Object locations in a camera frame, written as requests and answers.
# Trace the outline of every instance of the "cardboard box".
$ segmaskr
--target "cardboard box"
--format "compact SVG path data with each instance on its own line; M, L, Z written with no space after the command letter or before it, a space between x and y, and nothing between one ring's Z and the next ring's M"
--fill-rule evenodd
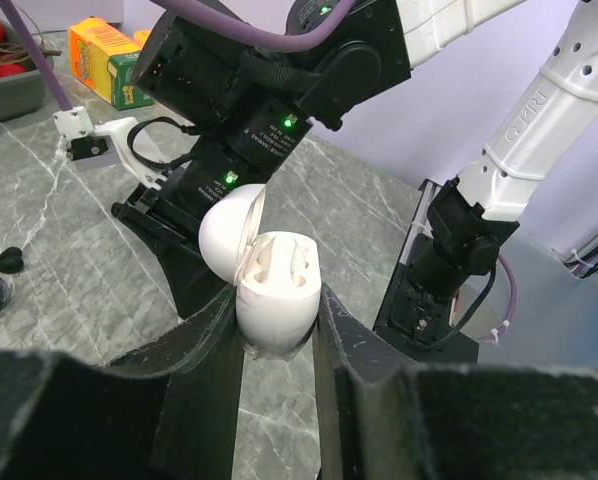
M137 45L141 48L146 44L148 41L148 37L150 36L150 30L138 30L135 32L134 37L132 38Z
M68 30L72 74L118 110L153 105L130 83L141 47L100 18Z

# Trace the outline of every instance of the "white plastic container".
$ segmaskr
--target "white plastic container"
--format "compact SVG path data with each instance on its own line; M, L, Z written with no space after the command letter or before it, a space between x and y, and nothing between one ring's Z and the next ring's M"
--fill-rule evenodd
M246 352L289 360L310 338L317 317L319 256L315 241L304 235L259 235L264 201L265 185L232 191L201 222L199 248L208 267L237 287Z

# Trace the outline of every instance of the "baking soda box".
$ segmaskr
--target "baking soda box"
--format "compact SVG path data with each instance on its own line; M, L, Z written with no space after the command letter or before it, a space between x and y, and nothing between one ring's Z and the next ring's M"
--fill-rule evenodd
M130 83L141 47L100 18L68 30L72 74L118 110L153 105Z

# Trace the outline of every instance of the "purple tube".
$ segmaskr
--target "purple tube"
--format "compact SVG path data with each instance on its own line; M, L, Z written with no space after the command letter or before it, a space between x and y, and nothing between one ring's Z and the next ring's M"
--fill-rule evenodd
M204 5L197 0L151 0L189 22L237 42L275 52L293 53L316 47L337 28L356 0L341 0L324 22L302 35L278 35L248 25Z
M59 108L64 111L71 110L72 104L70 103L70 100L68 100L66 93L63 91L63 88L61 88L59 80L57 80L57 77L55 77L50 65L48 65L48 62L43 56L39 45L37 45L37 42L35 42L35 39L28 31L28 28L23 22L21 15L19 15L17 8L13 5L11 0L0 0L0 7L8 19L8 22L10 22L10 25L12 25L12 28L14 28L19 35L23 45L26 47L28 55L30 55L32 61L35 62L37 70L39 70L39 73L41 73L46 85L48 85L52 95L55 97L55 100L57 100Z
M508 311L506 312L506 316L504 320L508 320L508 322L512 322L512 317L515 316L515 309L517 308L517 282L515 280L515 275L512 273L512 268L510 268L510 264L504 258L503 255L499 255L499 262L501 262L501 266L506 271L506 275L508 276L508 281L510 282L510 301L508 302ZM497 336L501 338L508 330L508 327L501 324L497 327ZM479 339L480 342L496 342L497 339L492 333L481 337Z

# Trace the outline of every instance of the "plastic container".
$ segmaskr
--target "plastic container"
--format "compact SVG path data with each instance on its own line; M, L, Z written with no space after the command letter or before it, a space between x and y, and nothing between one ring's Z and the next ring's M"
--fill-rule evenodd
M6 42L21 43L10 25L1 22L6 30ZM47 58L53 65L52 58ZM23 63L27 73L0 78L0 122L39 109L46 94L46 84L30 60Z

